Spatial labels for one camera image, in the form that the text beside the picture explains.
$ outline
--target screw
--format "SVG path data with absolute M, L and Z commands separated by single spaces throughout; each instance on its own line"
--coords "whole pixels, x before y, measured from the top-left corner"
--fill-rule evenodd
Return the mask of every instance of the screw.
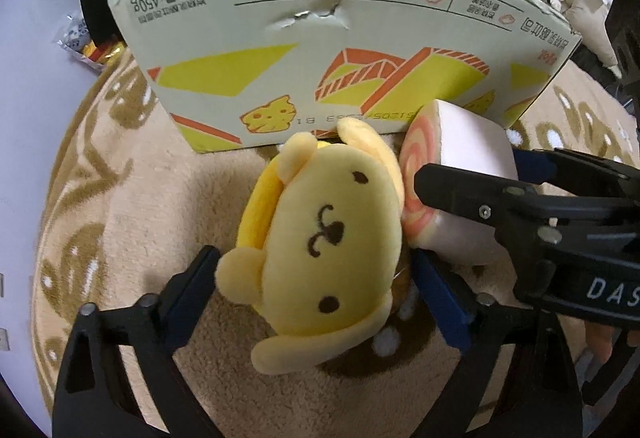
M 488 220 L 491 218 L 491 208 L 488 205 L 481 205 L 478 214 L 483 220 Z
M 96 308 L 97 306 L 95 306 L 95 303 L 84 303 L 80 307 L 80 314 L 84 316 L 91 315 Z
M 513 187 L 512 185 L 510 185 L 507 189 L 505 189 L 504 192 L 507 192 L 509 194 L 513 194 L 516 196 L 524 195 L 524 189 L 521 189 L 520 187 Z
M 476 295 L 476 301 L 478 301 L 482 306 L 491 306 L 495 303 L 495 297 L 490 293 L 480 292 Z
M 549 227 L 548 225 L 542 225 L 542 227 L 538 227 L 538 237 L 542 241 L 546 241 L 546 243 L 552 243 L 553 245 L 562 241 L 562 233 L 558 229 Z
M 138 303 L 143 308 L 149 308 L 158 302 L 158 294 L 157 293 L 145 293 Z

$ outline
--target stuffed dog toy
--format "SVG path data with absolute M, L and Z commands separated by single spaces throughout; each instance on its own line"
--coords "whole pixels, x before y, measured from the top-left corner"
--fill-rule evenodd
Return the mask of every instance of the stuffed dog toy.
M 372 337 L 392 305 L 402 177 L 366 123 L 341 119 L 344 144 L 296 133 L 260 175 L 216 285 L 277 333 L 254 346 L 257 371 L 321 364 Z

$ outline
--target embroidered eye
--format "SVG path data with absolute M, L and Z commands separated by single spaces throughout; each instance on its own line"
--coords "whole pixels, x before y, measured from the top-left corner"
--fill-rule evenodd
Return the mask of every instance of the embroidered eye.
M 340 307 L 340 301 L 333 295 L 322 297 L 320 303 L 318 303 L 318 309 L 322 313 L 333 313 Z
M 367 175 L 365 175 L 362 171 L 354 171 L 351 174 L 353 174 L 353 179 L 357 183 L 369 183 L 369 178 L 367 178 Z

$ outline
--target plush toy mouth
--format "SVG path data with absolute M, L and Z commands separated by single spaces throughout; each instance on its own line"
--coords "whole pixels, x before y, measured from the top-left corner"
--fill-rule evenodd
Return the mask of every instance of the plush toy mouth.
M 324 225 L 324 221 L 322 221 L 324 212 L 333 210 L 334 206 L 331 204 L 327 204 L 323 205 L 318 211 L 318 227 L 320 228 L 320 230 L 313 236 L 311 236 L 306 243 L 307 252 L 313 258 L 320 257 L 320 251 L 316 249 L 316 243 L 318 242 L 319 238 L 324 238 L 333 246 L 338 245 L 342 241 L 342 237 L 344 236 L 344 223 L 331 222 L 328 225 Z

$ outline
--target beige blanket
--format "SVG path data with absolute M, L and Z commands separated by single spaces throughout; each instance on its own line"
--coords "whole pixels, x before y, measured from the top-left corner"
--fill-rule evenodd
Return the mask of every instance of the beige blanket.
M 562 145 L 638 164 L 634 120 L 568 63 L 508 131 L 520 147 Z M 398 144 L 401 137 L 390 137 Z M 204 244 L 232 248 L 242 209 L 274 147 L 193 153 L 126 53 L 82 102 L 52 171 L 33 290 L 33 348 L 49 408 L 78 307 L 132 304 L 160 291 Z M 476 291 L 512 303 L 509 263 L 467 269 Z M 415 287 L 372 339 L 318 368 L 263 376 L 250 351 L 268 332 L 250 307 L 215 294 L 175 355 L 228 438 L 408 437 L 458 360 Z M 564 320 L 572 351 L 582 324 Z M 498 361 L 476 423 L 491 413 L 510 351 Z M 125 360 L 148 422 L 163 428 L 130 350 Z

